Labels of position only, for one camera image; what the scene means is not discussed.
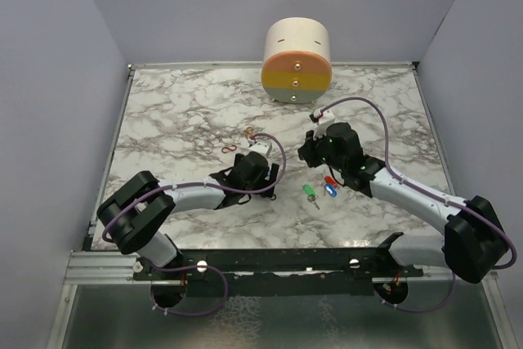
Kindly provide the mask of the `red tag key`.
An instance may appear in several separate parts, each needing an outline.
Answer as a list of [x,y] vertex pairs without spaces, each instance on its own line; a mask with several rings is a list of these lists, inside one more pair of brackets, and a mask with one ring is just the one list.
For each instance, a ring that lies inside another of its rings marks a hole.
[[335,180],[332,177],[326,176],[324,178],[324,181],[326,184],[330,184],[333,188],[337,188],[337,182],[335,182]]

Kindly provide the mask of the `blue tag key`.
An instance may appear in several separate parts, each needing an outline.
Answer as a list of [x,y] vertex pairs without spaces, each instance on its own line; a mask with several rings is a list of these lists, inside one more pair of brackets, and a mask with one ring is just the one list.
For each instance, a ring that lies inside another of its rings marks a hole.
[[325,184],[323,184],[323,187],[324,187],[324,193],[326,195],[329,195],[330,197],[333,197],[333,198],[337,196],[337,191],[336,191],[336,188],[333,186],[333,184],[325,183]]

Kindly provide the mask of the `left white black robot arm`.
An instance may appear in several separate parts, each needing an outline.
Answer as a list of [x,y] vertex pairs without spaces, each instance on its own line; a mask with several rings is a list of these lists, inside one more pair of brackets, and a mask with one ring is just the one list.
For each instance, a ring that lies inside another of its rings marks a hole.
[[141,171],[107,198],[96,216],[105,227],[104,241],[115,244],[123,255],[143,257],[168,280],[178,274],[182,260],[174,241],[159,231],[171,214],[229,208],[252,195],[271,199],[278,174],[279,165],[257,152],[237,154],[232,167],[179,185]]

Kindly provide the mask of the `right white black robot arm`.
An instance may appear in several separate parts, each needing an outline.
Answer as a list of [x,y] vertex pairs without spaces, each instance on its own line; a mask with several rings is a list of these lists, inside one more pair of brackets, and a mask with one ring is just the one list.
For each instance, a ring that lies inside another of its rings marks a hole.
[[402,208],[436,230],[436,235],[403,234],[393,240],[375,257],[382,275],[393,276],[404,266],[438,266],[477,284],[509,249],[487,199],[462,199],[393,173],[384,161],[364,153],[348,123],[333,123],[324,134],[310,130],[298,156],[310,168],[328,166],[344,186]]

